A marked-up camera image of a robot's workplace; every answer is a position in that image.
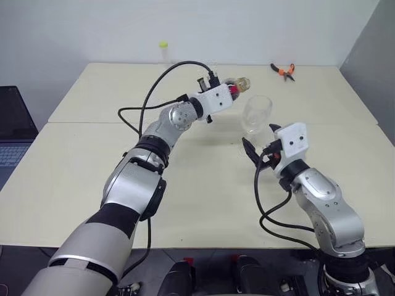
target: orange handled pliers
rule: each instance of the orange handled pliers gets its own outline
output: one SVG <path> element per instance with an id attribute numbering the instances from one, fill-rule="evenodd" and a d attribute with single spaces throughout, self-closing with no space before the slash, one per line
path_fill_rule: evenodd
<path id="1" fill-rule="evenodd" d="M 292 73 L 294 73 L 295 70 L 294 64 L 291 64 L 291 66 L 289 66 L 287 72 L 285 72 L 283 69 L 277 68 L 275 64 L 270 64 L 270 67 L 273 69 L 273 71 L 276 71 L 280 76 L 283 76 L 285 81 L 287 78 L 289 78 L 292 81 L 295 81 L 295 79 L 292 77 Z"/>

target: small bottle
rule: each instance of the small bottle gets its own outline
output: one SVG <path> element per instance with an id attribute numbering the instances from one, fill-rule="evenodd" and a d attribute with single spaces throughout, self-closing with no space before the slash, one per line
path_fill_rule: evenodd
<path id="1" fill-rule="evenodd" d="M 237 79 L 228 78 L 223 83 L 226 83 L 229 86 L 233 100 L 237 99 L 240 93 L 247 91 L 251 86 L 251 82 L 246 77 Z"/>
<path id="2" fill-rule="evenodd" d="M 162 64 L 164 65 L 164 70 L 167 70 L 171 63 L 170 63 L 170 58 L 168 56 L 168 43 L 167 41 L 161 41 L 159 42 L 159 48 L 162 53 Z"/>

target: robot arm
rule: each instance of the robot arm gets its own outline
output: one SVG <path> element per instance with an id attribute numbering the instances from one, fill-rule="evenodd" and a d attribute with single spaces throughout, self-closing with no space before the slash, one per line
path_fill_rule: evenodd
<path id="1" fill-rule="evenodd" d="M 240 78 L 204 88 L 163 109 L 148 126 L 107 180 L 100 210 L 74 230 L 24 296 L 110 295 L 122 278 L 138 221 L 153 216 L 162 200 L 166 181 L 161 175 L 178 138 L 194 121 L 209 121 L 210 114 L 231 107 L 249 81 Z"/>
<path id="2" fill-rule="evenodd" d="M 326 283 L 334 288 L 331 295 L 379 295 L 374 274 L 362 255 L 365 252 L 362 220 L 343 199 L 339 185 L 304 162 L 309 148 L 306 125 L 270 127 L 275 140 L 263 149 L 268 160 L 262 168 L 273 168 L 280 184 L 285 189 L 292 188 L 299 206 L 309 216 L 325 254 Z M 245 139 L 243 144 L 257 164 L 255 148 Z"/>

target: clear glass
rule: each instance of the clear glass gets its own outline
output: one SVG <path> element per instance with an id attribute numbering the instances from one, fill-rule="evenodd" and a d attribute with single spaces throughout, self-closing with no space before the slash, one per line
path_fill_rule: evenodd
<path id="1" fill-rule="evenodd" d="M 272 141 L 273 133 L 268 126 L 272 109 L 273 102 L 269 97 L 255 95 L 246 102 L 241 115 L 243 136 L 257 148 L 257 151 Z"/>

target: table surface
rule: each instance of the table surface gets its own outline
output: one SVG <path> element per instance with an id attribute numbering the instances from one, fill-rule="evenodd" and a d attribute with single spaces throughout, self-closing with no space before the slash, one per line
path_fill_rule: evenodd
<path id="1" fill-rule="evenodd" d="M 308 125 L 307 163 L 338 182 L 365 224 L 367 246 L 395 245 L 394 147 L 375 125 Z M 152 219 L 152 247 L 283 248 L 299 245 L 259 228 L 254 166 L 240 124 L 195 123 L 164 173 L 167 190 Z M 122 153 L 137 141 L 121 123 L 48 123 L 0 192 L 0 244 L 58 247 L 98 208 Z M 286 193 L 273 173 L 260 177 L 265 208 Z M 310 225 L 295 199 L 273 217 Z M 273 230 L 317 245 L 311 233 Z M 135 248 L 146 246 L 146 223 Z"/>
<path id="2" fill-rule="evenodd" d="M 246 100 L 265 95 L 273 101 L 270 120 L 280 125 L 303 121 L 318 124 L 377 124 L 358 95 L 335 67 L 296 66 L 296 82 L 283 81 L 268 66 L 216 65 L 221 80 L 245 76 L 251 88 L 231 109 L 216 114 L 213 120 L 239 122 Z M 139 107 L 164 71 L 163 65 L 89 64 L 54 111 L 49 122 L 120 123 L 121 107 Z M 207 72 L 195 65 L 171 71 L 159 83 L 150 103 L 156 105 L 199 90 L 196 80 Z M 158 111 L 147 112 L 147 119 L 157 118 Z M 139 112 L 125 112 L 130 122 L 138 122 Z"/>

